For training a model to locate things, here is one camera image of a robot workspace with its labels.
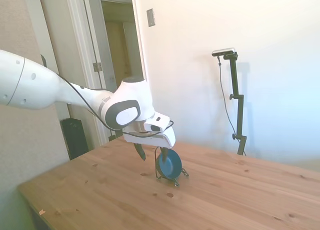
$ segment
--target light switch plate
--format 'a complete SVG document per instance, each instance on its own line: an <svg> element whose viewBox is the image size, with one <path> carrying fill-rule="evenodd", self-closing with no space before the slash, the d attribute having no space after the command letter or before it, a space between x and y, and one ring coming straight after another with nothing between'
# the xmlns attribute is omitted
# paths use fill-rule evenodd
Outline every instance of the light switch plate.
<svg viewBox="0 0 320 230"><path fill-rule="evenodd" d="M155 25L156 25L156 22L155 22L154 10L153 10L153 9L147 10L147 11L146 11L146 16L147 16L147 18L148 18L149 27L155 26Z"/></svg>

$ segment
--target black speaker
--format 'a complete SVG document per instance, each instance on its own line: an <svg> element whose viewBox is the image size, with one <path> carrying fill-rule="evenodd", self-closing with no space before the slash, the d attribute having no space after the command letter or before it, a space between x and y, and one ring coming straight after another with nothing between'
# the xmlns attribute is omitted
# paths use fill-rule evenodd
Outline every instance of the black speaker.
<svg viewBox="0 0 320 230"><path fill-rule="evenodd" d="M81 121L68 118L60 121L60 123L69 149L70 160L88 152L89 148Z"/></svg>

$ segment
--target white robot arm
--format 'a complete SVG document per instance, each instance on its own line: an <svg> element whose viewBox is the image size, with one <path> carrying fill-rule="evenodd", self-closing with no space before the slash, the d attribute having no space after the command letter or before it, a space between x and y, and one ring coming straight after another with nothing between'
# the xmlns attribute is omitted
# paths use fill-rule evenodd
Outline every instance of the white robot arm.
<svg viewBox="0 0 320 230"><path fill-rule="evenodd" d="M144 79L124 79L115 93L92 90L69 83L36 62L0 50L0 104L42 109L54 102L87 108L107 128L122 130L125 140L135 143L136 149L137 144L172 148L176 142L169 117L153 108Z"/></svg>

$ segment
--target doorway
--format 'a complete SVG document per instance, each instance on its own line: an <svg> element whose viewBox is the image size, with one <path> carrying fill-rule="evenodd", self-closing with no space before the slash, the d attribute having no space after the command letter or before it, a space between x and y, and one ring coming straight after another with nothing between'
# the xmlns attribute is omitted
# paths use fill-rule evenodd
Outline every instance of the doorway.
<svg viewBox="0 0 320 230"><path fill-rule="evenodd" d="M132 4L109 1L101 1L101 5L118 88L124 78L143 77L134 9Z"/></svg>

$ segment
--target wooden table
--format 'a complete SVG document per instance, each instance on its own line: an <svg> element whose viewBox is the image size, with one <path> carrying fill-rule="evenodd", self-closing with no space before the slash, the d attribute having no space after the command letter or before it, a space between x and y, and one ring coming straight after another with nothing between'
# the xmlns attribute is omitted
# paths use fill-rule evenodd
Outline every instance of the wooden table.
<svg viewBox="0 0 320 230"><path fill-rule="evenodd" d="M190 174L180 187L155 178L117 139L22 184L52 229L320 229L320 173L177 143Z"/></svg>

